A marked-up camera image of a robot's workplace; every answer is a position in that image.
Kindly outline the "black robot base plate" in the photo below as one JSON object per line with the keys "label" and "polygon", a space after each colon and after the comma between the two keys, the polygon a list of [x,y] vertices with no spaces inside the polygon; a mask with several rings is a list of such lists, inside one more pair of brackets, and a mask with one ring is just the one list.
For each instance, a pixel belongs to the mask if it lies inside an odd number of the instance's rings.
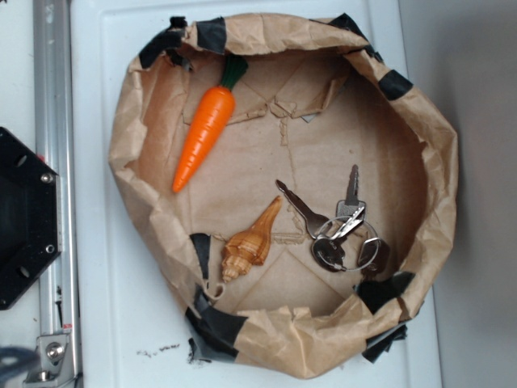
{"label": "black robot base plate", "polygon": [[1,128],[1,309],[10,309],[61,253],[58,174]]}

